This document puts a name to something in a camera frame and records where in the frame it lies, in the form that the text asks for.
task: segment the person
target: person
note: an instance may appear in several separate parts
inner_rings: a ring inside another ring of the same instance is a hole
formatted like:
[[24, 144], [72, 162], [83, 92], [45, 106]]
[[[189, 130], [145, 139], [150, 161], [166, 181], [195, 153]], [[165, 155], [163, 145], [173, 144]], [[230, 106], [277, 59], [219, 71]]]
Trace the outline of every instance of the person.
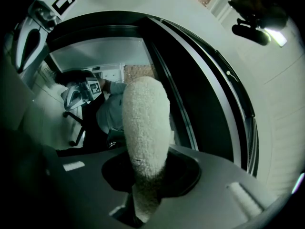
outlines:
[[[90, 71], [71, 71], [55, 76], [55, 82], [67, 86], [69, 82], [82, 82], [92, 77]], [[127, 84], [98, 78], [102, 93], [94, 101], [82, 106], [85, 122], [85, 139], [82, 148], [57, 150], [58, 156], [72, 156], [101, 152], [108, 149], [107, 138], [110, 129], [122, 130], [122, 98]], [[103, 92], [110, 94], [105, 99]]]

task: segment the man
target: man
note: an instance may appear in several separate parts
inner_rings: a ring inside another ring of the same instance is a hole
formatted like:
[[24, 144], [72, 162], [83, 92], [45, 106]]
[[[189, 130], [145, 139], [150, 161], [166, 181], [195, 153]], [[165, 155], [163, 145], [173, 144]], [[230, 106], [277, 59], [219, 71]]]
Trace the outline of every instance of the man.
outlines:
[[[92, 77], [92, 73], [89, 71], [71, 71], [56, 75], [55, 82], [67, 85], [71, 81], [84, 81], [86, 77]], [[101, 95], [91, 101], [90, 104], [82, 106], [83, 125], [86, 129], [83, 147], [57, 150], [58, 156], [81, 155], [107, 150], [109, 130], [123, 129], [122, 98], [127, 84], [105, 79], [98, 79], [98, 81], [102, 90]], [[110, 94], [107, 100], [105, 100], [103, 92]]]

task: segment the chair wheel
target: chair wheel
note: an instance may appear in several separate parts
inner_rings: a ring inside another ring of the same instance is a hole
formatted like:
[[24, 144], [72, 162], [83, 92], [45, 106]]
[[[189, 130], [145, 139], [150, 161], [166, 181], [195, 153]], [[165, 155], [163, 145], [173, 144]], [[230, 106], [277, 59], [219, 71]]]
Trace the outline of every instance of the chair wheel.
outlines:
[[71, 147], [77, 146], [76, 143], [75, 143], [74, 141], [70, 141], [70, 142], [69, 142], [69, 145], [70, 145]]

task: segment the light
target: light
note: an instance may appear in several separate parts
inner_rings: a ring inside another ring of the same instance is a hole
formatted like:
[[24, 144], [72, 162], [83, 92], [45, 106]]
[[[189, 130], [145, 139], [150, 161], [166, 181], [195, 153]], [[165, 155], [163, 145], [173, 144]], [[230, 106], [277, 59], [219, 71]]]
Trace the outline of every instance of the light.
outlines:
[[272, 36], [272, 38], [277, 42], [277, 44], [279, 44], [280, 47], [283, 47], [286, 44], [287, 39], [281, 32], [271, 29], [265, 29], [265, 31], [268, 32], [270, 36]]
[[300, 175], [299, 179], [297, 180], [297, 182], [296, 182], [296, 184], [295, 184], [294, 189], [292, 189], [291, 194], [294, 194], [294, 193], [298, 190], [299, 186], [301, 185], [301, 183], [302, 183], [302, 181], [303, 181], [303, 178], [304, 178], [304, 173], [302, 173], [302, 174]]

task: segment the light blue shirt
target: light blue shirt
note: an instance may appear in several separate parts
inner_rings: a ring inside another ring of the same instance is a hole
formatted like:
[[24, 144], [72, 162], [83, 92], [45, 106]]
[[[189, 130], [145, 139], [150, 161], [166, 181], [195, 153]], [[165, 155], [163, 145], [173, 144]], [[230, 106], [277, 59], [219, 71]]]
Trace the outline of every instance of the light blue shirt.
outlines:
[[100, 129], [108, 134], [109, 129], [123, 130], [122, 100], [127, 84], [111, 82], [110, 97], [101, 105], [96, 113], [96, 120]]

